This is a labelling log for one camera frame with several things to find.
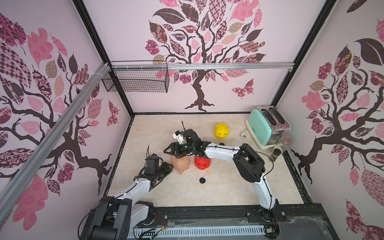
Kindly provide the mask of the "peach piggy bank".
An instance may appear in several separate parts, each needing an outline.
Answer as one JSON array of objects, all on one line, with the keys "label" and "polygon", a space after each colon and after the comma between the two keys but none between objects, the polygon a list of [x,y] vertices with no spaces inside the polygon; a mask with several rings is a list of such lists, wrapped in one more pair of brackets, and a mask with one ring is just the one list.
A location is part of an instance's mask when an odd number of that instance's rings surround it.
[{"label": "peach piggy bank", "polygon": [[181,158],[172,156],[172,166],[181,175],[190,168],[190,158],[188,156]]}]

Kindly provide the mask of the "red piggy bank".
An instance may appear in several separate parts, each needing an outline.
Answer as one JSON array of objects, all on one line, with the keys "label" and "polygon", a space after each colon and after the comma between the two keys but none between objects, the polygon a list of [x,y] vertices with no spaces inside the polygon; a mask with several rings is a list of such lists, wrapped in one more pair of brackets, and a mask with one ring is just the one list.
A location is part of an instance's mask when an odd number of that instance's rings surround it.
[{"label": "red piggy bank", "polygon": [[207,168],[210,167],[211,165],[211,159],[206,159],[206,158],[200,158],[198,156],[195,156],[194,157],[194,163],[195,163],[195,166],[199,169],[199,170],[205,170]]}]

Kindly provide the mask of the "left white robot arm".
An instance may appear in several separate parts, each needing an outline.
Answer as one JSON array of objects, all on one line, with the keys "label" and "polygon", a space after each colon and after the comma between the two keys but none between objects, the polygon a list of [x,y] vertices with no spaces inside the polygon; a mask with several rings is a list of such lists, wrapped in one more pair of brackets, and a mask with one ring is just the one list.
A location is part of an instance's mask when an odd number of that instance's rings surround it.
[{"label": "left white robot arm", "polygon": [[112,197],[104,197],[81,221],[80,240],[125,240],[138,224],[150,225],[155,218],[155,207],[140,198],[149,193],[173,171],[167,162],[155,167],[145,166],[134,178],[134,183]]}]

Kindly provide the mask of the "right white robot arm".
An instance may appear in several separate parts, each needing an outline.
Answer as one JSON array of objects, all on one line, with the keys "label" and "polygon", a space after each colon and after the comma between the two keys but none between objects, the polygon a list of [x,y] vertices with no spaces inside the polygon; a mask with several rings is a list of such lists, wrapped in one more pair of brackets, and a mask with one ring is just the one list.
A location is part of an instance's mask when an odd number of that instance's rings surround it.
[{"label": "right white robot arm", "polygon": [[265,161],[248,144],[240,147],[217,145],[208,141],[200,143],[171,143],[164,153],[174,157],[195,155],[205,159],[219,159],[233,162],[241,177],[249,183],[259,198],[260,207],[271,211],[276,203],[276,198],[267,181]]}]

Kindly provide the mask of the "yellow piggy bank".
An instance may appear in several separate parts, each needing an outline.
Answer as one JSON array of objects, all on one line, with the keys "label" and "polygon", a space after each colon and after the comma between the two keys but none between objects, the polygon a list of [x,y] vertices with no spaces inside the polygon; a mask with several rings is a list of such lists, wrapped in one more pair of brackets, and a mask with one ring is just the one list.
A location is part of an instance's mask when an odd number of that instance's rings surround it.
[{"label": "yellow piggy bank", "polygon": [[219,123],[215,126],[215,136],[217,139],[225,139],[229,136],[229,128],[226,124]]}]

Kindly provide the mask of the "mint green toaster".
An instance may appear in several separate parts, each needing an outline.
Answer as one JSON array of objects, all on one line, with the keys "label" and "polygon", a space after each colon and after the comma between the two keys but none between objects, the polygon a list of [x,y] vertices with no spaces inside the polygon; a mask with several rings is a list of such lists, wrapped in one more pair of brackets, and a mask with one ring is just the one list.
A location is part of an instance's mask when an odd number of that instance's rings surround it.
[{"label": "mint green toaster", "polygon": [[263,150],[275,146],[282,136],[291,132],[290,123],[275,106],[253,109],[245,124],[253,140]]}]

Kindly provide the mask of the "glass spice jar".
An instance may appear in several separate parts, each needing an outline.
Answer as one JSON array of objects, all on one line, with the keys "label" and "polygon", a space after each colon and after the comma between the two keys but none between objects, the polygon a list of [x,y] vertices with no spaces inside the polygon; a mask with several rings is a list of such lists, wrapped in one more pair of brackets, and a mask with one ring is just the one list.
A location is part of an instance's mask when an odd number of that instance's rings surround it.
[{"label": "glass spice jar", "polygon": [[272,162],[275,162],[276,159],[281,156],[288,148],[293,144],[293,139],[288,135],[283,135],[275,144],[272,151]]}]

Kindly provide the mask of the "aluminium rail back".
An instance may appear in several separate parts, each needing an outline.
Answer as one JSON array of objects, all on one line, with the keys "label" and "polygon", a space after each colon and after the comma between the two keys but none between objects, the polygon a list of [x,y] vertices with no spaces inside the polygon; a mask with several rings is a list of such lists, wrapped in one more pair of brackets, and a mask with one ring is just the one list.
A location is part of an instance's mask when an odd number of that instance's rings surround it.
[{"label": "aluminium rail back", "polygon": [[175,64],[168,65],[168,70],[239,70],[239,69],[292,69],[291,62],[229,63],[229,64]]}]

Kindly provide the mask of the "aluminium rail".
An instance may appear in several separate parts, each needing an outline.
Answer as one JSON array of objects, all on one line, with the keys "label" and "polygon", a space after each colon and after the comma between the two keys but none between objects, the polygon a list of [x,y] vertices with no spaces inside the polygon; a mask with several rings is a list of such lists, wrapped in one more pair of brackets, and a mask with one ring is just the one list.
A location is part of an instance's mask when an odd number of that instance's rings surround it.
[{"label": "aluminium rail", "polygon": [[292,69],[291,62],[229,63],[229,64],[175,64],[168,65],[168,70],[239,70],[239,69]]},{"label": "aluminium rail", "polygon": [[49,153],[60,140],[72,120],[74,120],[80,108],[109,70],[109,65],[104,63],[91,74],[90,79],[86,82],[85,86],[75,97],[70,106],[66,108],[65,112],[54,124],[48,135],[35,148],[31,157],[25,164],[23,164],[9,184],[1,192],[1,222],[5,220],[16,201],[28,187],[29,183],[33,180],[41,165],[48,158]]}]

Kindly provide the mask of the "black base frame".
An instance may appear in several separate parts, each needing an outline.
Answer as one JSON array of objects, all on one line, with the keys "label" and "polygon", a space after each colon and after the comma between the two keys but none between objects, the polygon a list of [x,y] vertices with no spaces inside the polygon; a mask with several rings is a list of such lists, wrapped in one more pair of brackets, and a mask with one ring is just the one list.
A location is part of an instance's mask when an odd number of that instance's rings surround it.
[{"label": "black base frame", "polygon": [[321,204],[155,207],[152,224],[133,229],[264,226],[265,236],[198,237],[179,240],[336,240],[338,235]]}]

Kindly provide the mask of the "aluminium rail left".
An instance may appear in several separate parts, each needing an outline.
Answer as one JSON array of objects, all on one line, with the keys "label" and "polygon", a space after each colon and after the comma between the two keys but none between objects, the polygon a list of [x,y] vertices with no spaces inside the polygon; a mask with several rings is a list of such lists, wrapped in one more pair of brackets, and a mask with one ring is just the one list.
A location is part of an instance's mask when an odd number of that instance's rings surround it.
[{"label": "aluminium rail left", "polygon": [[104,63],[91,74],[90,79],[86,82],[85,86],[75,97],[70,106],[66,108],[65,112],[54,124],[48,135],[35,148],[31,157],[25,164],[23,164],[9,184],[1,192],[1,222],[5,220],[16,201],[28,187],[29,183],[33,180],[41,165],[48,158],[49,153],[60,140],[72,120],[74,120],[80,108],[109,70],[109,65]]}]

